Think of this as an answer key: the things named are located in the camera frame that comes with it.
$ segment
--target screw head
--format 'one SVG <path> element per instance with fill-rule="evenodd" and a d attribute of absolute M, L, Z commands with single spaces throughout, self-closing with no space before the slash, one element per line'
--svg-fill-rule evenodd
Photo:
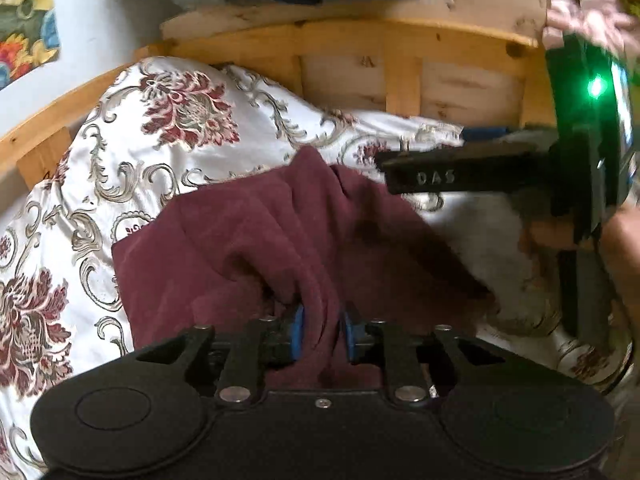
<path fill-rule="evenodd" d="M 244 402 L 251 397 L 251 391 L 244 386 L 227 386 L 220 392 L 220 399 L 225 402 Z"/>
<path fill-rule="evenodd" d="M 331 407 L 331 401 L 329 399 L 317 399 L 316 400 L 316 408 L 321 408 L 326 410 Z"/>
<path fill-rule="evenodd" d="M 402 402 L 419 402 L 427 396 L 427 392 L 420 386 L 400 386 L 395 395 Z"/>

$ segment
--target green led light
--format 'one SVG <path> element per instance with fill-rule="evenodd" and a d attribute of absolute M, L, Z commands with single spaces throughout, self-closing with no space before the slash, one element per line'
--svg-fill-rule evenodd
<path fill-rule="evenodd" d="M 607 90 L 607 82 L 604 81 L 599 75 L 589 81 L 587 85 L 587 92 L 594 99 L 600 97 Z"/>

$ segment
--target maroon fabric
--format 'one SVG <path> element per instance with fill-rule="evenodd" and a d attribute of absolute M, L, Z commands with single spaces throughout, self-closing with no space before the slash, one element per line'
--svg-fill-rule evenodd
<path fill-rule="evenodd" d="M 342 307 L 412 333 L 468 326 L 488 291 L 404 199 L 303 148 L 289 166 L 171 200 L 113 247 L 136 348 L 194 324 L 237 332 L 281 306 L 305 307 L 303 357 L 271 386 L 370 383 L 346 363 Z"/>

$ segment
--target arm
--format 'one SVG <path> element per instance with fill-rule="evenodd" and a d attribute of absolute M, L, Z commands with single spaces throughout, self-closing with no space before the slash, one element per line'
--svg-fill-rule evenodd
<path fill-rule="evenodd" d="M 521 248 L 535 256 L 537 246 L 570 250 L 573 226 L 564 219 L 534 221 Z M 591 242 L 585 247 L 593 248 Z M 640 326 L 640 208 L 625 205 L 603 226 L 600 254 L 635 326 Z"/>

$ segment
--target wooden headboard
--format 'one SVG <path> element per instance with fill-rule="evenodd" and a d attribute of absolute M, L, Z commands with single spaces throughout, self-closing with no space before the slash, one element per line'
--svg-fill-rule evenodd
<path fill-rule="evenodd" d="M 208 37 L 177 34 L 140 49 L 135 60 L 232 62 L 321 107 L 465 125 L 554 124 L 538 44 L 545 11 L 544 0 L 455 0 L 453 8 L 420 0 L 225 6 L 199 11 L 199 30 L 213 26 Z M 17 165 L 29 187 L 51 173 L 71 142 L 69 124 L 89 113 L 123 68 L 56 99 L 1 137 L 0 173 Z"/>

